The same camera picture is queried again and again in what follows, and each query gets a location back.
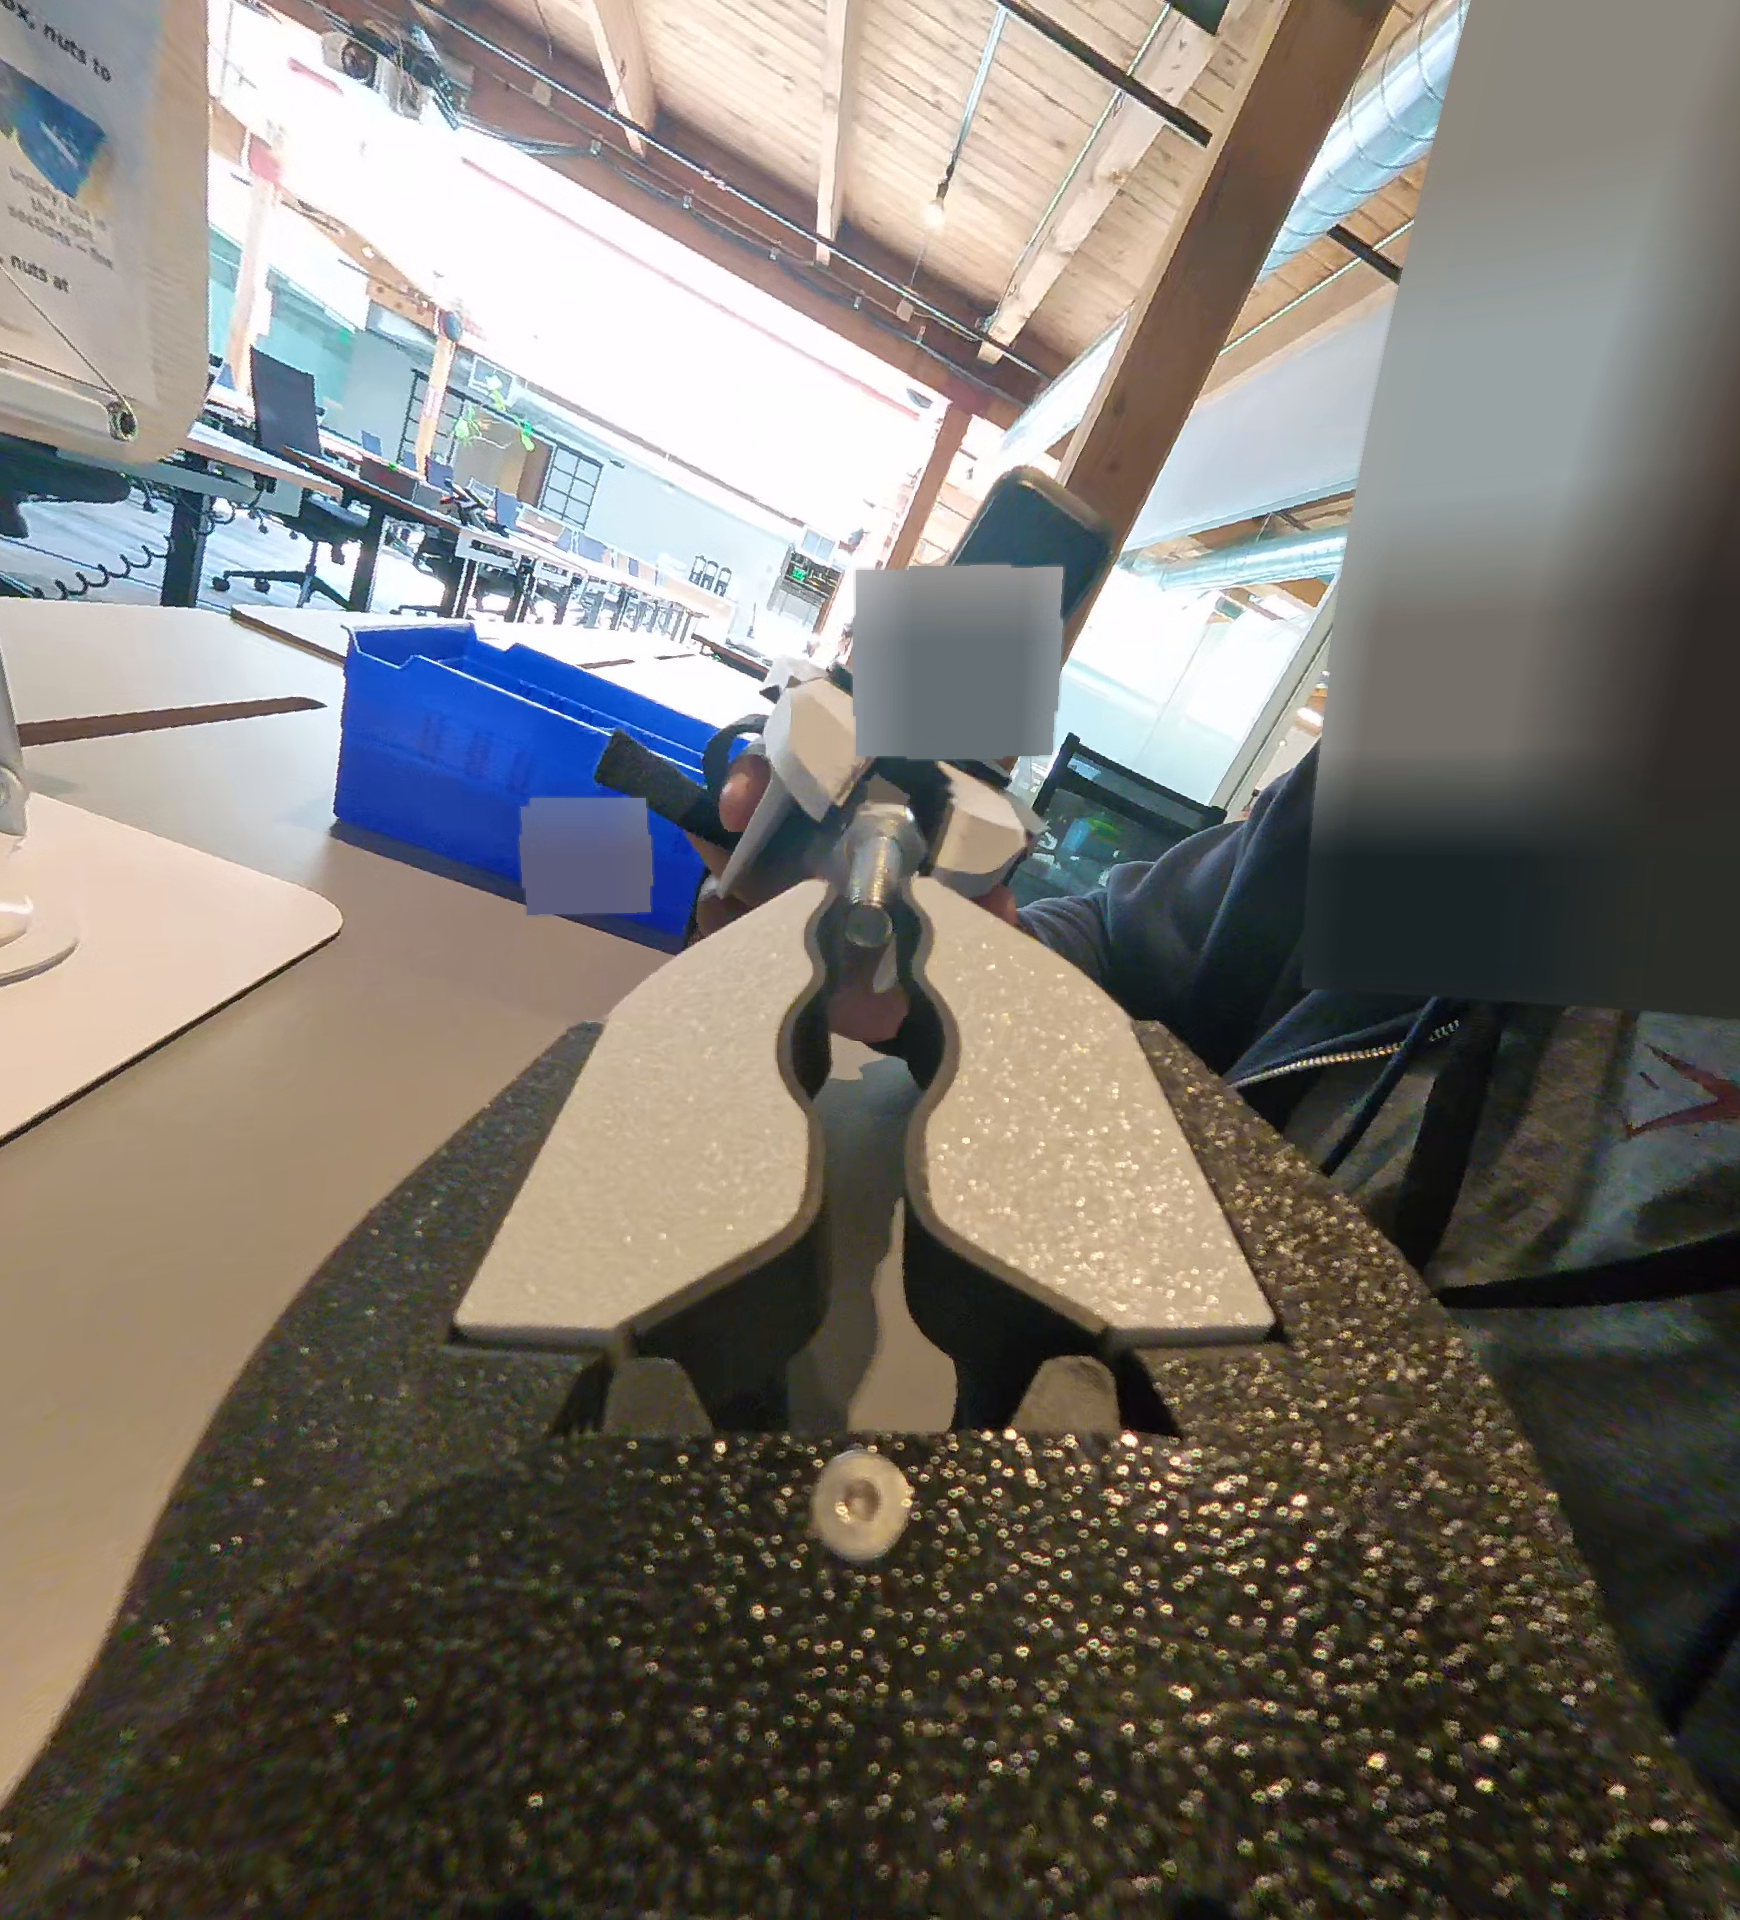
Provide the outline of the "white document stand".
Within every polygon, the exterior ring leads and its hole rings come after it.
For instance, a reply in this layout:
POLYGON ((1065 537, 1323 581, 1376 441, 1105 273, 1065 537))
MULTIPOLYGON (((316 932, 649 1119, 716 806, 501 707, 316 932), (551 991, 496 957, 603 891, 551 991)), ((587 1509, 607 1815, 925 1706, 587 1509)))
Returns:
MULTIPOLYGON (((0 435, 162 461, 208 384, 208 5, 161 4, 145 353, 99 384, 0 350, 0 435)), ((326 946, 339 909, 32 793, 0 652, 0 1142, 326 946)))

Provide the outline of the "person's right forearm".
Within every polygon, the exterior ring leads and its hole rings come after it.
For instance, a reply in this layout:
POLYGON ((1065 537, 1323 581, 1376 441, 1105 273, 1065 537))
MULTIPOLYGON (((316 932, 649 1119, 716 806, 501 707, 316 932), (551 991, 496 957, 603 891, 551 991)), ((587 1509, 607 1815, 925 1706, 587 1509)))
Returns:
POLYGON ((1115 865, 1089 893, 1023 905, 1018 926, 1221 1075, 1306 995, 1298 948, 1319 764, 1311 751, 1247 817, 1115 865))

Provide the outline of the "person's grey shirt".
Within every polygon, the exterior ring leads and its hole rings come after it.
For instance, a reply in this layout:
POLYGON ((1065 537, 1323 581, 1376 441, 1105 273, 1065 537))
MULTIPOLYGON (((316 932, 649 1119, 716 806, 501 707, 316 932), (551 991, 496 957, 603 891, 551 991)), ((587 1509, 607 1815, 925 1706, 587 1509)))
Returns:
POLYGON ((1465 1024, 1350 1194, 1497 1382, 1684 1756, 1740 1823, 1740 1020, 1465 1024))

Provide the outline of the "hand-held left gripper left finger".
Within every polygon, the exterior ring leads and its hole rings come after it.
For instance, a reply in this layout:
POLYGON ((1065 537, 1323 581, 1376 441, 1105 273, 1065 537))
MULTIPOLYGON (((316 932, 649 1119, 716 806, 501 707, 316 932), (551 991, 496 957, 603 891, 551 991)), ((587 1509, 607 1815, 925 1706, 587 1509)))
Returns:
POLYGON ((824 1152, 794 1022, 830 904, 801 881, 623 997, 454 1308, 482 1346, 628 1346, 789 1251, 824 1152))

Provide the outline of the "tall black office chair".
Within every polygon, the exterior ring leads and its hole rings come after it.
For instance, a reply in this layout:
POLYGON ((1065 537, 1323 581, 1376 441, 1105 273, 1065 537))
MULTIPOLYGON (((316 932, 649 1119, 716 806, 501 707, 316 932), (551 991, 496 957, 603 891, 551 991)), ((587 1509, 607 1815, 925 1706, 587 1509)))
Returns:
POLYGON ((325 461, 313 376, 258 348, 250 355, 250 376, 258 449, 326 479, 336 493, 305 488, 299 505, 281 515, 286 533, 305 543, 305 565, 291 570, 262 562, 255 570, 231 567, 210 580, 210 589, 229 594, 235 583, 247 583, 268 594, 281 583, 296 591, 299 607, 316 599, 344 607, 348 594, 320 575, 319 555, 326 553, 335 563, 344 563, 351 550, 360 547, 369 515, 355 507, 353 495, 336 479, 336 469, 325 461))

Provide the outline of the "low black office chair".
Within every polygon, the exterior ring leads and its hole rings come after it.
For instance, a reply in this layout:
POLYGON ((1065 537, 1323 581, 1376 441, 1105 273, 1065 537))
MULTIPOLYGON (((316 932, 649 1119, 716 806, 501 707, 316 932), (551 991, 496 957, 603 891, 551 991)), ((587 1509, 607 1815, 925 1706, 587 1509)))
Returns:
POLYGON ((0 435, 0 537, 28 541, 28 500, 115 505, 133 481, 109 466, 66 459, 57 449, 0 435))

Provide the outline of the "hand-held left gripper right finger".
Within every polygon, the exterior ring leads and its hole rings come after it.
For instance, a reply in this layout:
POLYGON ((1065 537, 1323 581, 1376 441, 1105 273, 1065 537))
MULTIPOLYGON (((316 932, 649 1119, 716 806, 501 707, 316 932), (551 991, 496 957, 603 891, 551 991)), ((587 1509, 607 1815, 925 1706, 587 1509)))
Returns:
POLYGON ((1272 1308, 1122 1009, 915 881, 911 1009, 940 1064, 910 1121, 925 1244, 1089 1338, 1267 1338, 1272 1308))

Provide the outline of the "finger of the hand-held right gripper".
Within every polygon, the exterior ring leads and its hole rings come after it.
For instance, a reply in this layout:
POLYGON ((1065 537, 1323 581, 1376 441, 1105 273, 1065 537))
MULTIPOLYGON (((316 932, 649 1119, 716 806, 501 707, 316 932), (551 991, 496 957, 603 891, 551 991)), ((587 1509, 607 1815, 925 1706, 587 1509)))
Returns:
POLYGON ((1010 879, 1037 835, 1034 813, 1009 788, 947 784, 937 881, 981 899, 1010 879))
POLYGON ((868 765, 852 694, 830 677, 788 686, 767 715, 767 765, 801 815, 824 822, 835 812, 868 765))

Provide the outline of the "black monitor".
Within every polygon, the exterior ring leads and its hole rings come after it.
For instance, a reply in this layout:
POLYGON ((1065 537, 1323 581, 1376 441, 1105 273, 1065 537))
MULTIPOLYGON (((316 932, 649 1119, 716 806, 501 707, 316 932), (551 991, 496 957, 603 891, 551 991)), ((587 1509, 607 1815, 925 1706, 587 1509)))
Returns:
POLYGON ((1212 804, 1087 747, 1072 732, 1050 762, 1030 810, 1043 824, 1029 865, 1044 885, 1078 893, 1115 865, 1148 861, 1224 822, 1212 804))

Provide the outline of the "blue plastic bin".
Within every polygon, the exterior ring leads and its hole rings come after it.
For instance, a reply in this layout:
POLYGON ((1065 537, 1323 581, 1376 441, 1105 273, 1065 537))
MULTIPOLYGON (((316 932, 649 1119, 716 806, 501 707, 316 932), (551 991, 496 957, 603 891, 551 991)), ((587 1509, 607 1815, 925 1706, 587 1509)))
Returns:
POLYGON ((469 622, 355 626, 332 810, 359 842, 523 899, 520 812, 603 799, 593 767, 626 732, 689 777, 714 721, 469 622))

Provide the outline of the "printed instruction sheet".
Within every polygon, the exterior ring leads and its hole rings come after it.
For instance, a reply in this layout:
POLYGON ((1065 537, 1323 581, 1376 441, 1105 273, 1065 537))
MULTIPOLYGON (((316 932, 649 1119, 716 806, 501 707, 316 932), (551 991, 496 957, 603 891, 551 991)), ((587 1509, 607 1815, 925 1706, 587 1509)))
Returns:
POLYGON ((145 353, 162 7, 0 1, 0 350, 99 384, 145 353))

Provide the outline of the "silver air duct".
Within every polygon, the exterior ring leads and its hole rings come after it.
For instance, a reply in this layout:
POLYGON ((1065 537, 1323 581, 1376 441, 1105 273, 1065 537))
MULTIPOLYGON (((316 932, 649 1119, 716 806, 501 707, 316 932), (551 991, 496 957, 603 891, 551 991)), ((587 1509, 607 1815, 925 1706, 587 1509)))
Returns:
POLYGON ((1267 253, 1265 278, 1430 155, 1468 7, 1435 1, 1362 66, 1267 253))

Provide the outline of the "thick wooden post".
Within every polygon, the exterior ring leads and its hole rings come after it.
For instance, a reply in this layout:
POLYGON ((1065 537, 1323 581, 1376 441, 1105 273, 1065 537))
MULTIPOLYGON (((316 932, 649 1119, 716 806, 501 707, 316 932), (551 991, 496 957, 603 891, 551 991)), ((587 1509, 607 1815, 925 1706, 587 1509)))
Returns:
POLYGON ((1205 178, 1180 206, 1061 470, 1116 563, 1387 1, 1285 1, 1247 65, 1205 178))

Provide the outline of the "silver steel bolt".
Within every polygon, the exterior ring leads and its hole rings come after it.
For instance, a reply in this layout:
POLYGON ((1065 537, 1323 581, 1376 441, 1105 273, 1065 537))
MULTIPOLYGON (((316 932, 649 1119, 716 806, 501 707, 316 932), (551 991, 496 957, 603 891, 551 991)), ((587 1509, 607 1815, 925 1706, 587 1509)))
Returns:
POLYGON ((924 852, 911 810, 895 801, 858 806, 841 842, 841 897, 848 916, 888 922, 924 852))

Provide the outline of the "thin wooden post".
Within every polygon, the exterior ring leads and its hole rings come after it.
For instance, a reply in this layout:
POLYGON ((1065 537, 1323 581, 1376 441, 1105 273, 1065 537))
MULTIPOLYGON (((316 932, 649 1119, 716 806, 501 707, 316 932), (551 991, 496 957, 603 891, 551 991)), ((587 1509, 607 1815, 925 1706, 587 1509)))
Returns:
POLYGON ((961 402, 952 401, 945 406, 934 432, 925 462, 919 469, 910 500, 904 509, 901 522, 881 562, 886 570, 905 567, 913 562, 949 469, 961 452, 972 416, 972 411, 961 402))

